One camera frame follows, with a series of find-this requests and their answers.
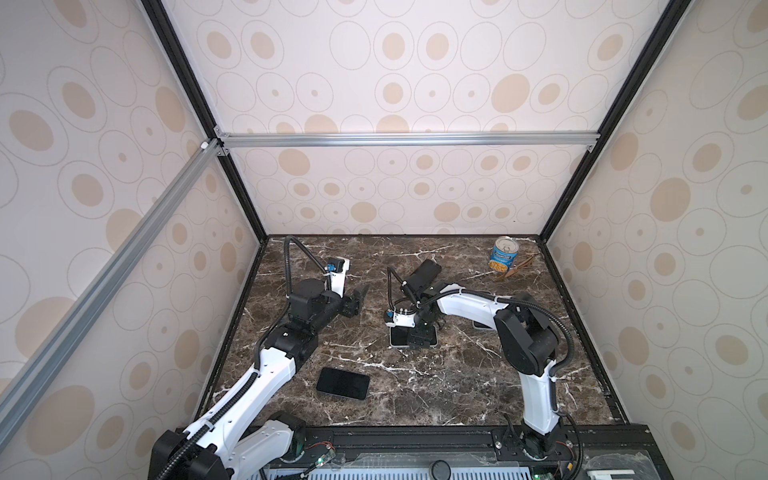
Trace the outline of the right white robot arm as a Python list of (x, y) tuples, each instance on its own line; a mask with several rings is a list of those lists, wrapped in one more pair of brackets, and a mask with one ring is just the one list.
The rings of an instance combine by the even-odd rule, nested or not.
[(427, 327), (440, 316), (456, 316), (482, 324), (496, 332), (507, 363), (520, 376), (523, 395), (522, 424), (544, 437), (555, 431), (560, 416), (556, 402), (556, 360), (559, 338), (556, 318), (531, 300), (496, 296), (457, 284), (433, 288), (420, 297), (407, 296), (390, 307), (390, 327), (415, 330)]

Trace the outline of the light blue cased phone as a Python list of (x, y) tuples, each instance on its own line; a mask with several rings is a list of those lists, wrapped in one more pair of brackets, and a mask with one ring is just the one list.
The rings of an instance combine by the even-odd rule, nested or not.
[(488, 325), (473, 321), (472, 326), (476, 330), (494, 330), (494, 327), (490, 327)]

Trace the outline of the black smartphone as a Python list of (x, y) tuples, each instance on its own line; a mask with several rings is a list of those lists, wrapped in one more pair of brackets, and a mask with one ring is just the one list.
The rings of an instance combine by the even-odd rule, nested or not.
[(369, 385), (368, 375), (323, 367), (316, 383), (316, 390), (328, 395), (362, 401), (367, 397)]

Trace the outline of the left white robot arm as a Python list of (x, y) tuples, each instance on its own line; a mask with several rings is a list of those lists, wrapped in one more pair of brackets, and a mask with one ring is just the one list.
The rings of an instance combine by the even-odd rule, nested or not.
[(301, 281), (258, 343), (254, 362), (209, 410), (184, 429), (168, 430), (151, 451), (150, 479), (248, 479), (272, 461), (304, 449), (305, 423), (278, 413), (247, 430), (278, 390), (307, 362), (319, 333), (336, 317), (361, 313), (369, 287), (336, 292), (324, 280)]

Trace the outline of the light blue phone case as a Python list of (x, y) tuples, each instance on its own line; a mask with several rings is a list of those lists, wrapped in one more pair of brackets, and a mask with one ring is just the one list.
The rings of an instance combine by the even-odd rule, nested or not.
[(390, 345), (393, 348), (422, 349), (438, 345), (434, 326), (414, 328), (390, 328)]

